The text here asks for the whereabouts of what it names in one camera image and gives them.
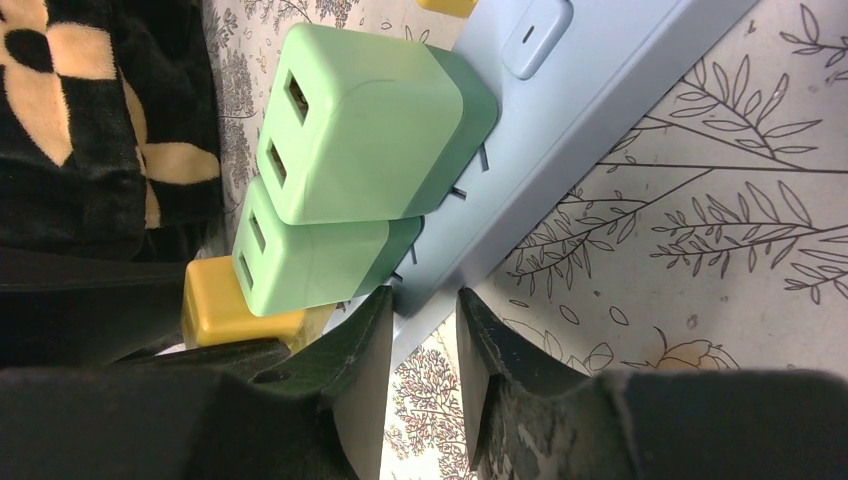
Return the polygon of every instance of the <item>yellow block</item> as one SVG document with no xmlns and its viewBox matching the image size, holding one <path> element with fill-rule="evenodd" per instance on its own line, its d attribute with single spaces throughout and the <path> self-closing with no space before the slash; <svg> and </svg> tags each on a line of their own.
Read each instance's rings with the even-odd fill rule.
<svg viewBox="0 0 848 480">
<path fill-rule="evenodd" d="M 477 0 L 418 0 L 418 5 L 432 12 L 468 18 L 477 6 Z"/>
<path fill-rule="evenodd" d="M 256 317 L 247 308 L 230 257 L 194 260 L 186 268 L 183 338 L 188 348 L 279 338 L 296 353 L 321 336 L 335 308 Z"/>
</svg>

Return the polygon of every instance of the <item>light green box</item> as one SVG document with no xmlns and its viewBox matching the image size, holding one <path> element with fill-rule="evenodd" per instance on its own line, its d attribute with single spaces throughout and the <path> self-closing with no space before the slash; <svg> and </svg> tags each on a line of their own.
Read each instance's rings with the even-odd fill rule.
<svg viewBox="0 0 848 480">
<path fill-rule="evenodd" d="M 465 60 L 380 35 L 289 30 L 257 162 L 290 225 L 435 210 L 497 119 Z"/>
<path fill-rule="evenodd" d="M 233 267 L 248 309 L 258 317 L 335 304 L 385 283 L 421 224 L 415 217 L 287 225 L 256 177 L 236 232 Z"/>
</svg>

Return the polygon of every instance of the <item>block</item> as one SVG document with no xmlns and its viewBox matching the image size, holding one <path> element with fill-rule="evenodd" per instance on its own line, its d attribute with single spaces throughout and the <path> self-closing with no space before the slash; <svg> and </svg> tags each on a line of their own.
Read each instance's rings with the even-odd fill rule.
<svg viewBox="0 0 848 480">
<path fill-rule="evenodd" d="M 420 217 L 288 225 L 261 178 L 248 186 L 232 261 L 257 316 L 336 304 L 388 280 L 421 231 Z"/>
<path fill-rule="evenodd" d="M 231 257 L 194 260 L 186 268 L 183 338 L 188 348 L 279 338 L 296 353 L 321 336 L 335 308 L 257 317 L 247 308 Z"/>
<path fill-rule="evenodd" d="M 320 25 L 289 30 L 257 163 L 289 225 L 435 210 L 495 124 L 498 105 L 445 50 Z"/>
<path fill-rule="evenodd" d="M 418 0 L 418 5 L 431 12 L 468 18 L 477 6 L 477 0 Z"/>
</svg>

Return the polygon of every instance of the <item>black blanket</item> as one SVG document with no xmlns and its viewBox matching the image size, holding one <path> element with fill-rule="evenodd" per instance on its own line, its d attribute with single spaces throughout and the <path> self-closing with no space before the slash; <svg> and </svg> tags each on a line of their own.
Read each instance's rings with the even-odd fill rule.
<svg viewBox="0 0 848 480">
<path fill-rule="evenodd" d="M 222 210 L 190 0 L 0 0 L 0 245 L 183 260 Z"/>
</svg>

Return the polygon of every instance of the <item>patterned tablecloth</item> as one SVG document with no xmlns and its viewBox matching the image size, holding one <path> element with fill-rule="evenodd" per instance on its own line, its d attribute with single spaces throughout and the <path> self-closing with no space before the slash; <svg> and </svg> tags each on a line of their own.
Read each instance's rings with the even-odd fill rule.
<svg viewBox="0 0 848 480">
<path fill-rule="evenodd" d="M 413 0 L 206 0 L 229 252 L 285 32 L 450 47 Z M 477 290 L 555 358 L 848 374 L 848 2 L 761 0 Z M 383 478 L 466 479 L 453 319 L 392 376 Z"/>
</svg>

